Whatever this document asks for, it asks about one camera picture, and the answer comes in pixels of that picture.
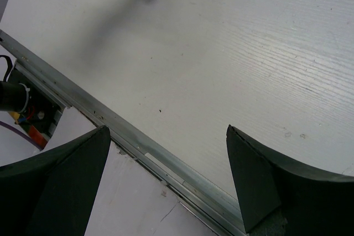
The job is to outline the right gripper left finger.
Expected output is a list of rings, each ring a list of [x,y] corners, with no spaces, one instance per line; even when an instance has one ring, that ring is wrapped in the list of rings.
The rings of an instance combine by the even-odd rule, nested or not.
[[[1,166],[1,235],[84,235],[110,143],[101,126]]]

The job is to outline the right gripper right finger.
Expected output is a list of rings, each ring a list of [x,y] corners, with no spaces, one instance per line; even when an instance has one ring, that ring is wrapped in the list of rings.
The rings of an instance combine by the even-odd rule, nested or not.
[[[353,234],[353,177],[297,161],[233,126],[226,141],[249,235]]]

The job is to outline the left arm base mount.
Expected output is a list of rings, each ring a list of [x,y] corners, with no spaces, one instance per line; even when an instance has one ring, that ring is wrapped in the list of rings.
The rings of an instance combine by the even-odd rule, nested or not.
[[[22,83],[30,88],[30,99],[27,108],[22,113],[7,112],[24,132],[22,133],[12,125],[1,122],[1,126],[17,133],[33,144],[37,149],[43,150],[63,114],[64,108],[55,100],[45,94],[33,81],[17,70],[8,55],[1,55],[5,60],[7,69],[1,76],[1,81]]]

